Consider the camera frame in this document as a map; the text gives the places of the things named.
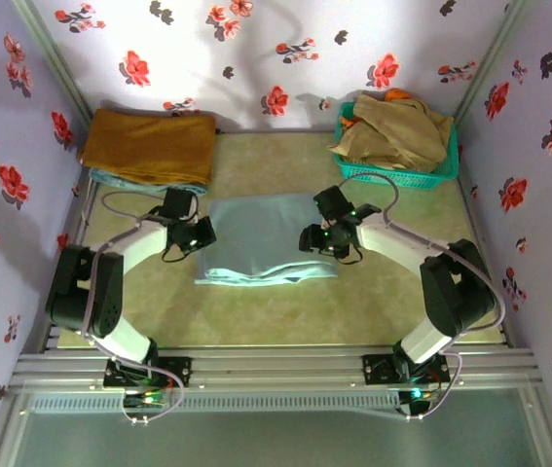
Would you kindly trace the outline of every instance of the beige cloth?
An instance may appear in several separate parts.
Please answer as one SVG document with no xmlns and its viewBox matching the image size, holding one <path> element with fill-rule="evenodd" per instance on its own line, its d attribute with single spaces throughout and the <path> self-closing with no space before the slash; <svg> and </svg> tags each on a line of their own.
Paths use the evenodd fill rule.
<svg viewBox="0 0 552 467">
<path fill-rule="evenodd" d="M 330 147 L 347 162 L 432 172 L 447 157 L 453 117 L 434 112 L 419 100 L 382 102 L 362 94 L 353 114 L 363 122 Z"/>
</svg>

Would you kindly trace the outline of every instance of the teal basket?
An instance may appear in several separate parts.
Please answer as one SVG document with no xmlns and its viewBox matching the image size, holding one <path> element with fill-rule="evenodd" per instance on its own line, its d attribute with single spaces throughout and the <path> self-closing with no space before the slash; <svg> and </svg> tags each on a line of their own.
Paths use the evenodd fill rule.
<svg viewBox="0 0 552 467">
<path fill-rule="evenodd" d="M 336 132 L 334 134 L 335 141 L 338 143 L 341 140 L 343 132 L 343 124 L 341 117 L 348 120 L 353 119 L 353 102 L 345 102 L 341 106 L 336 122 Z M 386 170 L 384 168 L 374 167 L 373 165 L 360 165 L 359 163 L 349 163 L 343 161 L 340 155 L 335 154 L 334 160 L 340 166 L 341 172 L 345 178 L 358 173 L 378 173 L 385 175 L 399 187 L 420 188 L 423 190 L 431 190 L 436 188 L 442 182 L 447 180 L 455 180 L 458 177 L 460 169 L 460 160 L 458 158 L 458 134 L 455 131 L 455 126 L 451 128 L 451 138 L 449 139 L 449 148 L 447 149 L 447 159 L 443 160 L 440 165 L 431 173 L 413 172 L 411 170 Z M 381 183 L 387 185 L 388 182 L 379 177 L 362 176 L 356 180 L 371 183 Z"/>
</svg>

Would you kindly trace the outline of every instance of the gray cloth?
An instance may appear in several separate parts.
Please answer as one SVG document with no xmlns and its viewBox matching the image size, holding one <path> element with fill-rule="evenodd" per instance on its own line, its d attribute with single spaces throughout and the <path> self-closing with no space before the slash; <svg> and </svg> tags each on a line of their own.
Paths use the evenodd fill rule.
<svg viewBox="0 0 552 467">
<path fill-rule="evenodd" d="M 277 285 L 336 277 L 336 262 L 299 251 L 299 235 L 321 215 L 312 194 L 214 200 L 217 241 L 198 252 L 196 284 Z"/>
</svg>

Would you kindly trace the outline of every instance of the wallpaper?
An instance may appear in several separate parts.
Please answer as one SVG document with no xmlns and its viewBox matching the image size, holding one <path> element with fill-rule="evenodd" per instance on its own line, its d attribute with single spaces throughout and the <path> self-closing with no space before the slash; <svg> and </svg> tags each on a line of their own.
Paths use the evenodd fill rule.
<svg viewBox="0 0 552 467">
<path fill-rule="evenodd" d="M 46 299 L 57 236 L 79 193 L 74 149 L 82 133 L 19 18 L 0 0 L 0 399 Z"/>
<path fill-rule="evenodd" d="M 534 2 L 460 128 L 463 174 L 517 344 L 552 400 L 552 2 Z"/>
<path fill-rule="evenodd" d="M 403 88 L 452 114 L 507 0 L 29 1 L 90 108 L 208 112 L 224 131 L 332 129 Z"/>
</svg>

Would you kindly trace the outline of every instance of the light blue cloth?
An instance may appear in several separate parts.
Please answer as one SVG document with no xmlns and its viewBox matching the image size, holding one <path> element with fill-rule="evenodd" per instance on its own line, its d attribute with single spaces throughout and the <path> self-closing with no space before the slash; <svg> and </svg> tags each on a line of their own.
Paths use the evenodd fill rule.
<svg viewBox="0 0 552 467">
<path fill-rule="evenodd" d="M 203 185 L 201 183 L 170 183 L 168 185 L 151 185 L 148 183 L 131 182 L 120 175 L 101 168 L 91 168 L 90 178 L 94 182 L 104 183 L 110 187 L 144 193 L 160 193 L 164 192 L 168 188 L 178 188 L 180 190 L 187 190 L 195 194 L 197 197 L 201 197 L 206 194 L 206 190 L 208 188 L 207 185 Z"/>
<path fill-rule="evenodd" d="M 217 241 L 198 252 L 196 284 L 278 285 L 336 277 L 336 261 L 299 251 L 320 224 L 312 194 L 216 199 L 208 208 Z"/>
</svg>

